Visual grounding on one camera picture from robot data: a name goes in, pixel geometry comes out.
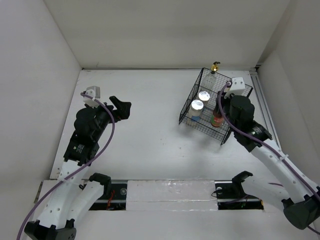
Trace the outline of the silver lid white jar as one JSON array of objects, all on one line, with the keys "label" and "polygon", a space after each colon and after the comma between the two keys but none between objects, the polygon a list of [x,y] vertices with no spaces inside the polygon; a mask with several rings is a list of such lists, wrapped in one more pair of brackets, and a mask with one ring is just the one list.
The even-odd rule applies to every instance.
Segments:
[{"label": "silver lid white jar", "polygon": [[207,91],[200,91],[197,94],[197,99],[200,100],[204,106],[206,106],[210,100],[211,96]]}]

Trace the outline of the dark oil bottle gold spout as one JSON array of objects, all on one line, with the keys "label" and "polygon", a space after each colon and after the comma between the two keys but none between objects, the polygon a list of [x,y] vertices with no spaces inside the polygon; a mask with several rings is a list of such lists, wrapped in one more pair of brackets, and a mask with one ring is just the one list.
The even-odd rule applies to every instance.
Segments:
[{"label": "dark oil bottle gold spout", "polygon": [[216,73],[219,69],[220,61],[215,61],[210,68],[210,72],[204,77],[202,86],[208,90],[212,90],[217,80]]}]

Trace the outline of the red sauce bottle yellow cap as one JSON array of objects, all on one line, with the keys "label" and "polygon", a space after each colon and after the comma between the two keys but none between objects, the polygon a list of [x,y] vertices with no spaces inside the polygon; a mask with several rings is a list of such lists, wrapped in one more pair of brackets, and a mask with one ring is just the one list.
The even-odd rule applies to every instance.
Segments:
[{"label": "red sauce bottle yellow cap", "polygon": [[224,122],[224,117],[220,112],[218,103],[216,103],[215,108],[212,112],[210,123],[213,127],[218,128],[223,124],[223,122]]}]

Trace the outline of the silver lid jar blue label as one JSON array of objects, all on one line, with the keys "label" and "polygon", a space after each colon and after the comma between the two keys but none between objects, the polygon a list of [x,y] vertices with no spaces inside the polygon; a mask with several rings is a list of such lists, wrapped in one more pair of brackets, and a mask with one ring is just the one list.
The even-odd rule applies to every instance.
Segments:
[{"label": "silver lid jar blue label", "polygon": [[204,103],[201,100],[195,99],[191,102],[189,108],[189,117],[192,121],[198,121],[204,108]]}]

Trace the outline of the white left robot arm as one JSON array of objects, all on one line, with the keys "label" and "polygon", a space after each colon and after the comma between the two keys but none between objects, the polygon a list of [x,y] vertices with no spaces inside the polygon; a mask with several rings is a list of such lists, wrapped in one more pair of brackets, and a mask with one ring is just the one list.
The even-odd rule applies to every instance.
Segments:
[{"label": "white left robot arm", "polygon": [[38,200],[48,198],[42,213],[34,221],[26,220],[24,233],[32,240],[73,240],[76,226],[99,198],[111,195],[111,178],[94,173],[86,184],[82,180],[88,168],[104,151],[100,140],[107,125],[115,126],[130,117],[131,102],[109,99],[111,105],[81,93],[84,108],[74,121],[74,132],[63,155],[57,184]]}]

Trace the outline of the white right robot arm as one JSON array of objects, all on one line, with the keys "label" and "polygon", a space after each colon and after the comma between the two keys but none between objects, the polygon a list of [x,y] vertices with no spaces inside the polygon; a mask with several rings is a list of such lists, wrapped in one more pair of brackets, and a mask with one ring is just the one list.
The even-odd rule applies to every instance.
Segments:
[{"label": "white right robot arm", "polygon": [[243,95],[219,91],[216,104],[234,138],[277,179],[272,184],[249,171],[232,178],[237,197],[251,195],[283,212],[297,229],[304,230],[320,217],[320,187],[301,172],[282,152],[272,135],[254,120],[255,107]]}]

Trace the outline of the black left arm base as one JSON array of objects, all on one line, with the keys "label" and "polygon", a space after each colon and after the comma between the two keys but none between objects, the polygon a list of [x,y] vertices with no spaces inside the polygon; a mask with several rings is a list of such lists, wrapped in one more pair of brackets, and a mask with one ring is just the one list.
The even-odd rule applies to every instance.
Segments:
[{"label": "black left arm base", "polygon": [[90,211],[123,211],[126,209],[128,181],[112,180],[110,176],[94,173],[78,187],[83,191],[90,180],[104,186],[103,195],[90,207]]}]

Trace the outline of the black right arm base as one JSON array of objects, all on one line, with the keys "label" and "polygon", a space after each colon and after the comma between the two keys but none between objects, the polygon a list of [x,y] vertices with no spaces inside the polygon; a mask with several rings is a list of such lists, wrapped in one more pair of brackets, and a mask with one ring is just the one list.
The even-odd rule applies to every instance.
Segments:
[{"label": "black right arm base", "polygon": [[262,200],[243,190],[242,183],[252,176],[252,173],[243,171],[231,180],[215,181],[211,196],[217,199],[218,210],[264,210]]}]

